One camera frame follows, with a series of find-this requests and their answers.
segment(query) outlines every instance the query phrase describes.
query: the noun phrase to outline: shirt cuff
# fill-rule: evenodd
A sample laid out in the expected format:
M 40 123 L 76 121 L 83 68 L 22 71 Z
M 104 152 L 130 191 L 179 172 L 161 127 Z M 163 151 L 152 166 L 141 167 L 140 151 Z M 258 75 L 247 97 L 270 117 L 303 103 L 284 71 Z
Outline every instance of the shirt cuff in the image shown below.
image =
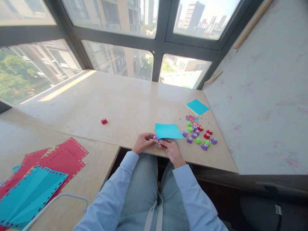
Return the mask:
M 133 151 L 128 151 L 124 156 L 124 159 L 122 160 L 120 166 L 127 168 L 130 171 L 133 171 L 138 159 L 139 156 L 136 153 L 134 153 Z
M 182 189 L 186 186 L 197 183 L 195 176 L 193 175 L 192 170 L 189 165 L 184 165 L 182 167 L 172 170 L 174 178 L 176 180 L 177 186 Z

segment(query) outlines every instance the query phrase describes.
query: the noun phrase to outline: glass pane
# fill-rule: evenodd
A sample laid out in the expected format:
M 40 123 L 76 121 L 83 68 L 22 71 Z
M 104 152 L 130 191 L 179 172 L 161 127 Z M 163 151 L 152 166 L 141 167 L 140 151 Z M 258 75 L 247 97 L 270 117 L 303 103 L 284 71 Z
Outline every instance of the glass pane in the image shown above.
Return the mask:
M 154 39 L 159 0 L 62 0 L 75 26 Z
M 43 0 L 0 0 L 0 26 L 55 24 Z
M 179 87 L 197 88 L 212 62 L 164 54 L 159 82 Z
M 2 48 L 0 100 L 20 104 L 80 71 L 64 39 Z
M 96 71 L 152 80 L 151 52 L 86 40 L 82 43 Z
M 218 40 L 240 0 L 180 0 L 173 33 Z

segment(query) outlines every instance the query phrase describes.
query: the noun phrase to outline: sunlight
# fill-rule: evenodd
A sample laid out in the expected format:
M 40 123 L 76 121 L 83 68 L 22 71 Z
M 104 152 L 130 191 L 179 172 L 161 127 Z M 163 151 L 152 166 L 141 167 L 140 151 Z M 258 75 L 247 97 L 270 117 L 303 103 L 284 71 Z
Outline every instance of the sunlight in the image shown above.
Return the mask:
M 65 86 L 59 88 L 58 90 L 55 90 L 54 92 L 50 93 L 49 95 L 43 97 L 42 99 L 39 100 L 39 102 L 44 102 L 44 101 L 49 101 L 51 99 L 53 99 L 54 97 L 60 95 L 62 92 L 66 91 L 67 89 L 69 89 L 70 87 L 76 85 L 77 83 L 79 83 L 80 81 L 84 80 L 85 78 L 89 77 L 91 74 L 93 74 L 94 72 L 96 72 L 95 70 L 89 71 L 88 73 L 80 76 L 78 79 L 75 79 L 74 81 L 66 84 Z

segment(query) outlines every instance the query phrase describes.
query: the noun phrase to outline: green foliage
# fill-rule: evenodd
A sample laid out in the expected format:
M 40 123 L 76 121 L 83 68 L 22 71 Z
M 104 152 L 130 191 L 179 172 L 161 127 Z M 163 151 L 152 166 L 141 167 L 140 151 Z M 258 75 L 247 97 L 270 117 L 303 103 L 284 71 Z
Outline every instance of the green foliage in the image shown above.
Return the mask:
M 145 53 L 142 54 L 141 72 L 145 79 L 150 80 L 152 75 L 154 57 L 147 58 Z
M 18 104 L 32 94 L 32 85 L 21 75 L 0 73 L 0 97 L 12 104 Z
M 19 104 L 36 94 L 36 71 L 11 51 L 0 52 L 0 98 Z
M 166 60 L 163 61 L 161 72 L 164 73 L 170 73 L 170 72 L 176 72 L 174 68 L 170 65 L 170 63 Z
M 142 27 L 146 28 L 146 29 L 148 29 L 150 31 L 154 30 L 154 26 L 153 25 L 149 25 L 149 24 L 145 25 L 145 24 L 143 24 L 143 22 L 142 22 Z

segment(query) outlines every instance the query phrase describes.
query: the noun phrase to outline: table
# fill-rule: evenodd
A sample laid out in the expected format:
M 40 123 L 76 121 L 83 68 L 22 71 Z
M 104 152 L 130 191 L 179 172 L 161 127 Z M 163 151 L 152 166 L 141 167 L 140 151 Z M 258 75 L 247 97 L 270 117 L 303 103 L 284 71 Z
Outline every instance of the table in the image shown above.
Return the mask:
M 64 133 L 3 119 L 0 119 L 0 127 L 0 181 L 12 175 L 12 167 L 19 165 L 25 154 L 62 143 L 71 137 Z M 91 204 L 102 184 L 107 180 L 119 146 L 81 137 L 73 136 L 73 138 L 82 144 L 89 154 L 83 159 L 85 167 L 61 192 L 86 197 Z M 31 231 L 72 230 L 82 218 L 84 211 L 84 201 L 60 197 L 34 223 Z
M 185 116 L 191 112 L 184 104 L 196 98 L 209 107 L 200 90 L 85 70 L 0 118 L 131 149 L 138 134 L 154 132 L 155 123 L 178 124 L 186 130 Z M 100 122 L 103 117 L 108 120 L 105 125 Z M 212 111 L 200 117 L 218 144 L 205 152 L 200 145 L 177 140 L 185 161 L 238 173 Z M 156 146 L 147 152 L 166 157 Z
M 92 203 L 106 181 L 120 147 L 131 149 L 137 136 L 154 132 L 155 123 L 177 124 L 186 130 L 184 106 L 194 99 L 209 107 L 202 91 L 108 73 L 85 70 L 79 75 L 0 115 L 0 181 L 25 154 L 75 138 L 89 151 L 86 166 L 62 189 Z M 101 118 L 108 123 L 102 125 Z M 238 173 L 211 110 L 200 120 L 212 129 L 218 144 L 203 151 L 186 139 L 177 140 L 183 158 L 193 164 Z M 166 157 L 152 147 L 147 153 Z M 85 203 L 59 198 L 31 230 L 71 230 L 83 216 Z

